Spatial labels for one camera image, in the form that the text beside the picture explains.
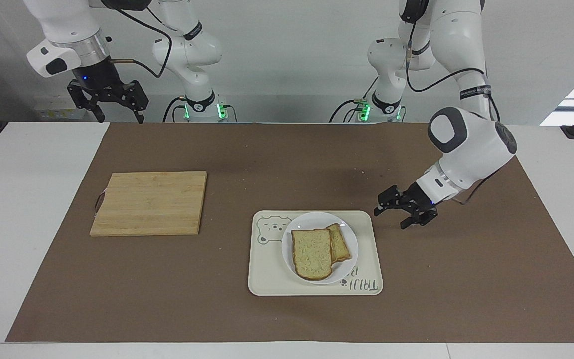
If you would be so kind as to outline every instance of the brown paper mat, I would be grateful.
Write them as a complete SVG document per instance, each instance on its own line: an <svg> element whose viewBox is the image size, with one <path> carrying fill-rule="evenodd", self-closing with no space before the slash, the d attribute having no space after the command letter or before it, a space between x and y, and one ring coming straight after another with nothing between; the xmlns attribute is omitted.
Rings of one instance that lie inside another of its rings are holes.
<svg viewBox="0 0 574 359"><path fill-rule="evenodd" d="M371 213L439 157L422 124L112 123L7 340L574 343L574 258L517 160L427 227L374 218L378 296L249 293L257 211ZM89 236L111 173L203 170L198 236Z"/></svg>

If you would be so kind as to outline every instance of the bread crust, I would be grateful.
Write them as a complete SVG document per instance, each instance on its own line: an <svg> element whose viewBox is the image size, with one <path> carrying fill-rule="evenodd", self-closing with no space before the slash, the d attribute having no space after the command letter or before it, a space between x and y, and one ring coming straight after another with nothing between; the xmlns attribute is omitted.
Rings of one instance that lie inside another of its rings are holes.
<svg viewBox="0 0 574 359"><path fill-rule="evenodd" d="M331 232L331 228L333 228L333 227L338 227L340 237L342 238L342 243L344 244L344 247L347 248L347 255L345 255L344 257L338 257L335 260L333 260L333 232ZM344 240L344 236L342 236L342 230L340 229L340 225L338 223L334 223L334 224L330 225L329 227L327 227L326 229L330 230L331 236L332 236L332 264L344 262L347 259L351 259L351 252L349 251L349 247L347 246L347 242Z"/></svg>
<svg viewBox="0 0 574 359"><path fill-rule="evenodd" d="M326 229L326 228L325 228L325 229L306 229L306 230L305 230L305 229L298 229L298 230L292 230L292 232L291 232L291 258L292 258L292 261L293 261L293 265L294 265L294 268L296 269L296 274L297 274L300 278L303 278L303 279L306 279L306 280L323 280L323 279L327 279L330 275L332 275L333 269L332 269L331 266L329 266L329 273L328 273L325 277L321 277L321 278L310 278L310 277L306 277L306 276L304 276L304 275L301 275L300 272L298 271L298 264L297 264L297 262L296 262L296 239L294 238L293 233L294 233L294 232L317 232L317 231L319 231L319 230L326 230L327 232L329 232L329 257L331 258L331 257L332 257L332 243L331 243L331 241L332 241L332 239L331 239L332 234L331 234L331 231L330 231L329 229Z"/></svg>

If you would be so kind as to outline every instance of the slice of bread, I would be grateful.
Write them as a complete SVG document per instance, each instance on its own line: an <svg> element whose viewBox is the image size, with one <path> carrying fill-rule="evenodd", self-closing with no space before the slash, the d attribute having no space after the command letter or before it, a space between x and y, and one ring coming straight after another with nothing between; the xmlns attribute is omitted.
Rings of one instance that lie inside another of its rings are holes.
<svg viewBox="0 0 574 359"><path fill-rule="evenodd" d="M332 263L338 263L351 259L351 253L349 248L347 248L347 243L344 242L344 237L342 236L342 231L340 230L340 225L334 223L327 227L331 232L331 261Z"/></svg>
<svg viewBox="0 0 574 359"><path fill-rule="evenodd" d="M327 229L292 230L296 273L307 280L322 280L332 273L331 232Z"/></svg>

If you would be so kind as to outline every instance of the tray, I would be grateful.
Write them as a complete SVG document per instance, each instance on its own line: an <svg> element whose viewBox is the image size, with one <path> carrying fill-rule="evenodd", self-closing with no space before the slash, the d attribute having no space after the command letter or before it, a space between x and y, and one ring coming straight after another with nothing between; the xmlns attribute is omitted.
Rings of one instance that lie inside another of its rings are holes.
<svg viewBox="0 0 574 359"><path fill-rule="evenodd" d="M257 296L377 295L383 281L370 216L362 211L326 211L344 220L358 238L358 262L340 282L308 283L287 268L281 238L289 223L310 211L260 211L254 215L249 249L248 288Z"/></svg>

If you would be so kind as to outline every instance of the black cable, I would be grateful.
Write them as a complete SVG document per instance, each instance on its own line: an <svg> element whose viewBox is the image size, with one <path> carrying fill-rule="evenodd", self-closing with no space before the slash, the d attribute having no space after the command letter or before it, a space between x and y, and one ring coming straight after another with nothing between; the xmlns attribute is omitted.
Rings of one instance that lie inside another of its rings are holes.
<svg viewBox="0 0 574 359"><path fill-rule="evenodd" d="M486 181L488 181L491 177L493 177L493 175L495 173L497 173L496 170L495 172L491 173L490 175L488 175L488 177L486 177L485 179L482 180L482 182L480 182L480 184L478 184L477 187L475 187L475 189L471 192L471 195L469 195L469 198L467 198L464 202L458 200L457 198L453 198L453 202L456 202L457 204L461 204L462 206L466 206L467 204L469 204L469 202L471 202L471 199L473 198L473 196L475 195L475 193L480 189L480 187L482 187L483 184L485 184Z"/></svg>
<svg viewBox="0 0 574 359"><path fill-rule="evenodd" d="M400 112L402 112L403 110L405 110L405 114L403 114L403 115L401 116L401 121L400 121L400 123L404 123L404 122L405 122L405 117L406 117L406 107L405 107L405 106L403 106L403 107L400 109Z"/></svg>
<svg viewBox="0 0 574 359"><path fill-rule="evenodd" d="M178 105L177 107L174 107L171 110L171 121L174 123L176 123L176 117L174 117L174 114L175 114L177 109L185 109L185 105Z"/></svg>
<svg viewBox="0 0 574 359"><path fill-rule="evenodd" d="M410 49L410 50L413 49L413 32L415 32L415 25L416 25L416 24L417 24L417 23L413 23L413 27L412 27L412 29L411 29L411 34L409 35L409 43L408 43L407 46L408 46L408 49ZM436 87L437 85L439 85L439 84L441 84L442 82L444 82L444 81L450 79L451 77L455 77L456 75L459 75L459 74L464 73L464 72L476 71L476 72L481 73L481 75L486 75L485 71L482 71L482 70L480 70L479 68L474 68L474 67L463 68L462 70L458 70L458 71L456 71L456 72L454 72L454 73L451 73L451 74L449 74L449 75L444 76L442 79L438 80L437 82L431 84L430 86L428 86L428 87L426 87L426 88L424 88L424 89L416 89L416 88L414 88L413 85L411 84L411 80L410 80L410 78L409 78L409 66L410 66L410 62L407 61L406 66L405 66L405 67L406 67L405 71L406 71L406 77L407 77L407 84L409 85L409 88L410 88L413 92L416 92L416 93L421 93L421 92L424 92L424 91L428 91L429 89L432 89L432 88ZM501 118L500 118L500 116L499 116L499 110L497 109L497 105L495 104L495 100L493 100L493 96L489 94L489 95L488 95L488 98L490 99L490 102L491 102L491 104L493 105L493 108L494 108L495 113L496 113L496 115L497 115L497 122L501 122Z"/></svg>
<svg viewBox="0 0 574 359"><path fill-rule="evenodd" d="M145 9L153 16L153 18L154 18L158 23L160 23L161 25L167 27L168 29L170 29L170 30L172 30L172 31L177 31L177 32L178 32L177 29L173 29L173 28L169 27L168 25L166 25L166 23L162 22L161 19L159 18L159 16L156 16L156 14L152 12L152 10L150 9L150 7L146 7Z"/></svg>
<svg viewBox="0 0 574 359"><path fill-rule="evenodd" d="M497 122L502 122L500 116L499 116L499 110L497 109L497 105L495 104L495 100L493 100L493 95L491 95L490 93L488 94L488 99L490 100L490 103L493 105L493 109L495 109L495 114L497 116Z"/></svg>
<svg viewBox="0 0 574 359"><path fill-rule="evenodd" d="M340 111L340 109L342 109L342 107L345 107L348 104L353 104L353 100L346 100L345 102L342 102L342 104L340 104L340 106L338 106L338 108L335 109L335 111L333 111L333 114L331 115L331 118L329 119L329 123L332 123L333 118Z"/></svg>
<svg viewBox="0 0 574 359"><path fill-rule="evenodd" d="M168 115L168 113L169 113L169 109L171 109L171 106L172 106L175 102L177 102L177 101L182 101L182 100L184 100L184 98L182 98L182 97L175 97L173 100L171 100L171 101L169 102L167 109L165 109L165 114L164 114L164 116L163 116L163 122L165 122L165 119L167 118L167 115Z"/></svg>
<svg viewBox="0 0 574 359"><path fill-rule="evenodd" d="M223 108L224 109L232 109L232 111L234 112L234 121L236 121L236 122L239 121L238 116L236 116L236 109L232 105L224 105Z"/></svg>
<svg viewBox="0 0 574 359"><path fill-rule="evenodd" d="M347 120L347 116L349 116L349 114L353 112L353 114L349 117L349 120ZM351 119L353 118L353 115L358 112L357 109L350 109L349 111L347 111L346 114L344 114L344 119L342 119L342 122L351 122Z"/></svg>
<svg viewBox="0 0 574 359"><path fill-rule="evenodd" d="M369 89L367 89L367 92L365 92L364 95L362 95L362 100L364 100L365 98L367 98L367 94L369 94L369 91L371 91L371 89L373 89L373 86L376 84L376 81L378 81L378 76L376 76L376 79L373 80L373 82L371 83L371 86L369 86ZM333 122L333 118L335 117L335 115L338 113L338 111L340 111L340 109L342 109L342 107L344 107L345 105L349 104L349 102L353 102L353 100L349 100L346 102L343 102L334 112L333 115L331 116L331 119L329 120L329 122ZM349 110L349 112L351 111L355 111L358 112L358 107L360 107L360 104L357 104L356 107L354 109ZM346 122L347 121L347 115L349 114L349 112L347 112L344 115L344 120L342 120L342 122Z"/></svg>
<svg viewBox="0 0 574 359"><path fill-rule="evenodd" d="M132 60L132 62L121 62L121 61L119 61L119 60L111 61L112 63L134 63L134 64L137 64L137 65L142 66L143 68L147 69L148 71L150 71L150 73L152 73L152 75L154 75L154 77L156 77L157 79L159 79L159 78L163 75L163 72L165 71L165 67L167 66L167 63L168 63L168 60L169 60L169 55L171 54L171 37L169 37L169 35L168 35L165 31L159 30L159 29L157 29L156 27L153 27L153 26L151 26L151 25L148 25L147 23L142 22L141 20L135 18L134 16L132 16L132 15L130 15L130 14L127 14L125 11L123 11L123 10L121 10L121 9L117 9L116 7L113 7L111 4L107 4L105 0L101 0L101 2L102 2L103 5L105 5L105 7L107 7L108 9L116 10L116 12L120 13L121 15L123 15L123 16L129 18L130 20L132 20L132 21L138 23L139 25L142 25L142 26L144 26L144 27L147 27L147 28L150 29L150 30L153 30L153 31L158 32L159 34L162 34L163 36L165 36L165 37L168 39L168 41L169 41L168 52L167 52L167 55L165 56L165 60L164 60L164 62L163 62L163 65L161 66L161 71L158 73L158 75L157 75L152 69L150 69L148 66L146 66L145 64L140 63L140 62L138 62L137 60L134 60L134 59L120 59L120 60L123 60L123 61Z"/></svg>
<svg viewBox="0 0 574 359"><path fill-rule="evenodd" d="M413 92L420 93L420 92L424 92L424 91L427 91L427 90L429 90L429 89L432 89L432 88L436 87L437 85L441 84L442 82L444 82L444 81L450 79L451 77L456 76L456 75L459 75L459 74L461 74L462 72L467 72L467 71L476 71L476 72L481 73L482 75L485 75L484 71L480 70L479 68L473 68L473 67L463 68L462 70L458 70L458 71L456 71L456 72L454 72L454 73L451 73L450 75L444 76L442 79L438 80L438 81L435 82L434 84L432 84L432 85L430 85L430 86L428 86L428 87L426 87L426 88L424 88L424 89L416 89L416 88L414 88L413 85L411 84L411 81L410 81L410 79L409 79L409 67L406 66L407 84L409 85L409 88L410 88L411 90L413 90Z"/></svg>

